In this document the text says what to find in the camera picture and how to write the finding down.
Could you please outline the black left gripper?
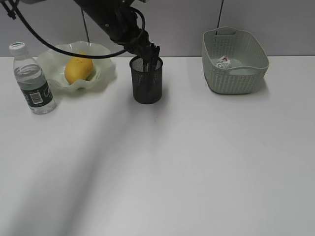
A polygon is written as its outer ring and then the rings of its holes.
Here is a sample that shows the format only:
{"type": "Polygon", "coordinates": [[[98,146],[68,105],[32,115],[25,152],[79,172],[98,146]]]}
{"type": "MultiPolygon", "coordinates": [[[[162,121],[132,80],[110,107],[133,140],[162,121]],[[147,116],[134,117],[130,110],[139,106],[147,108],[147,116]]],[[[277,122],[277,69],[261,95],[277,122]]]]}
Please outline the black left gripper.
{"type": "Polygon", "coordinates": [[[149,41],[145,31],[143,14],[133,7],[99,7],[101,21],[98,24],[111,41],[123,46],[118,56],[125,52],[139,56],[143,64],[148,64],[154,54],[154,43],[149,41]]]}

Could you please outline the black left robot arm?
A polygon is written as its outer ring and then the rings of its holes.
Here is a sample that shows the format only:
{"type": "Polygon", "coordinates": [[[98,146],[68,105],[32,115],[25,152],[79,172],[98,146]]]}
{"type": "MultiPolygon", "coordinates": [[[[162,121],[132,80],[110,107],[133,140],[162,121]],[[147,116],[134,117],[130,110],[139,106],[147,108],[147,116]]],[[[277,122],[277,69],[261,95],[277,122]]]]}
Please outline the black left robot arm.
{"type": "Polygon", "coordinates": [[[103,56],[88,55],[91,59],[108,59],[124,52],[149,63],[153,56],[143,13],[130,6],[131,0],[77,0],[75,2],[123,50],[103,56]]]}

